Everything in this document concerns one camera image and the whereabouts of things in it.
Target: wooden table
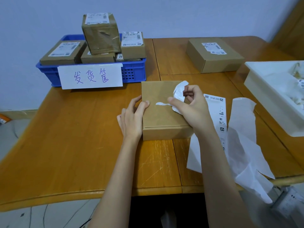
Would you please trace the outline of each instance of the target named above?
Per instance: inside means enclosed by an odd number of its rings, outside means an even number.
[[[223,96],[230,117],[232,99],[256,99],[244,87],[248,70],[200,74],[185,54],[187,38],[145,39],[147,80],[187,80],[203,92]],[[247,60],[290,60],[256,37],[224,38]],[[122,143],[116,121],[140,83],[122,88],[62,90],[51,88],[17,144],[0,163],[0,210],[47,203],[100,198]],[[276,180],[289,185],[304,181],[300,144],[258,103],[257,143]],[[133,195],[203,192],[201,174],[188,170],[189,139],[140,141]]]

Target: blue crate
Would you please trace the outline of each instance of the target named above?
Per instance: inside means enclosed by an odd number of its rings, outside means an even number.
[[[69,34],[61,38],[61,41],[72,41],[72,40],[84,40],[85,36],[83,34]],[[121,76],[123,78],[123,83],[130,82],[141,82],[146,80],[145,71],[146,58],[142,61],[133,62],[120,62],[123,64],[121,67]],[[43,66],[38,62],[36,67],[46,75],[46,77],[51,81],[52,86],[61,87],[61,82],[58,74],[58,66]]]

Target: person's left hand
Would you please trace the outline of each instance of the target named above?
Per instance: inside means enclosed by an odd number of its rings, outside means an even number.
[[[141,99],[141,95],[132,99],[128,108],[123,108],[117,116],[118,124],[123,133],[124,139],[136,139],[139,141],[142,135],[142,117],[145,109],[150,105],[149,101],[142,101],[135,109],[135,103]]]

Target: baseboard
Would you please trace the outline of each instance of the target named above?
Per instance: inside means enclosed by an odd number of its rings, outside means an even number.
[[[9,117],[12,120],[32,119],[36,114],[36,111],[37,109],[20,110],[20,111],[0,111],[0,114]]]

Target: flat cardboard box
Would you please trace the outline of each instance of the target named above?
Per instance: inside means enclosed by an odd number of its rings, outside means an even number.
[[[122,53],[117,53],[116,54],[116,62],[134,62],[134,61],[141,61],[140,58],[138,59],[124,59]]]
[[[190,138],[193,128],[183,115],[172,110],[169,105],[155,105],[157,102],[168,103],[173,91],[181,81],[142,81],[142,100],[150,101],[150,106],[143,115],[143,140],[169,140]]]
[[[212,54],[202,43],[217,43],[226,54]],[[191,38],[186,53],[201,73],[236,71],[244,58],[220,38]]]
[[[141,32],[143,44],[139,46],[121,46],[121,53],[124,59],[138,59],[146,57],[145,42],[143,39],[143,33]]]
[[[75,47],[73,52],[69,56],[61,56],[61,57],[49,57],[54,50],[65,42],[79,42],[78,46]],[[77,41],[59,41],[54,45],[52,49],[50,49],[41,59],[40,63],[43,66],[52,66],[52,65],[71,65],[71,64],[81,64],[81,55],[85,50],[87,44],[85,40],[77,40]]]
[[[115,62],[115,53],[91,55],[87,47],[81,56],[81,61],[83,64]]]
[[[87,15],[83,15],[82,31],[92,55],[103,53],[118,53],[120,36],[114,15],[108,13],[110,23],[86,25]]]

